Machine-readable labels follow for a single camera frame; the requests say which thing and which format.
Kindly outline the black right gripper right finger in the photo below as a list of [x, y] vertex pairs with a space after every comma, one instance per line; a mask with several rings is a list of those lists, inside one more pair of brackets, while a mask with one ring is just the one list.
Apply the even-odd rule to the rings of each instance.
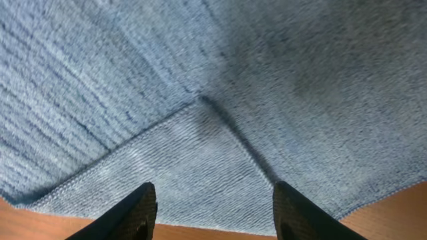
[[278, 240], [366, 240], [284, 181], [275, 183], [272, 199]]

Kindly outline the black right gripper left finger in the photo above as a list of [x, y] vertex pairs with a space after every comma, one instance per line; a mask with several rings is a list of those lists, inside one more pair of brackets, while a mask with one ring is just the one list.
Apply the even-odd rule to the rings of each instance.
[[155, 186], [147, 182], [67, 240], [152, 240], [156, 216]]

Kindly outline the blue microfiber cloth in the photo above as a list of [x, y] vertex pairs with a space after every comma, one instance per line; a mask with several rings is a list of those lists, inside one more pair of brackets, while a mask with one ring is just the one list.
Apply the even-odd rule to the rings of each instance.
[[272, 235], [283, 180], [336, 219], [426, 180], [425, 1], [1, 2], [1, 196]]

